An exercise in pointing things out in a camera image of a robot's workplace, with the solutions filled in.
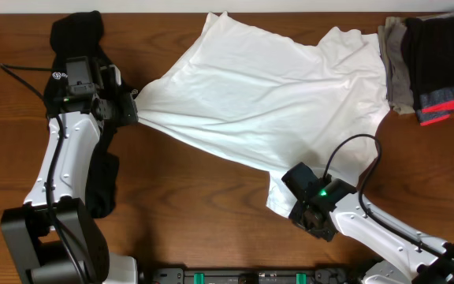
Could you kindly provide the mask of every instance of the green strip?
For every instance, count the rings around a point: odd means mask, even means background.
[[[306,275],[304,273],[297,273],[297,284],[306,284]]]
[[[194,274],[194,284],[204,284],[204,274],[203,273],[195,273]]]

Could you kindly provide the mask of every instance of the white wall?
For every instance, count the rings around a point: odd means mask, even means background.
[[[0,0],[0,13],[440,12],[452,0]]]

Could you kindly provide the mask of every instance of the wooden table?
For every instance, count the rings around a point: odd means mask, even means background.
[[[233,14],[315,45],[333,27],[373,33],[399,13]],[[0,62],[51,66],[50,28],[64,15],[0,15]],[[199,36],[206,14],[106,14],[102,48],[137,88],[162,76]],[[46,73],[20,72],[43,90]],[[20,206],[47,147],[42,103],[0,70],[0,218]],[[454,241],[454,115],[422,127],[390,113],[384,156],[367,188],[379,207]],[[144,125],[120,129],[110,151],[121,167],[117,208],[97,223],[110,250],[146,267],[313,267],[359,263],[373,253],[341,235],[315,240],[265,207],[268,174],[194,149]],[[0,283],[18,278],[0,231]]]

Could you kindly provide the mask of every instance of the brown wooden surface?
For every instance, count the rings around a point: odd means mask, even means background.
[[[317,44],[333,27],[377,31],[399,13],[233,14],[246,24]],[[0,62],[51,66],[49,34],[62,15],[0,15]],[[192,45],[206,14],[106,14],[102,47],[137,88],[159,78]],[[47,74],[20,72],[39,90]],[[47,147],[45,110],[0,70],[0,218],[20,206]],[[367,195],[397,218],[454,241],[454,115],[422,127],[390,113],[378,136],[384,156]],[[317,241],[265,207],[268,174],[196,150],[144,125],[120,129],[117,208],[98,224],[110,249],[147,266],[313,267],[358,263],[372,252],[336,236]],[[17,283],[0,232],[0,283]]]

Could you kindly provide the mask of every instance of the white logo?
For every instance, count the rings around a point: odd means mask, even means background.
[[[53,72],[53,73],[52,73],[52,77],[53,77],[55,80],[60,80],[61,77],[67,78],[67,77],[68,77],[68,74],[66,74],[66,73],[60,73],[60,72]]]

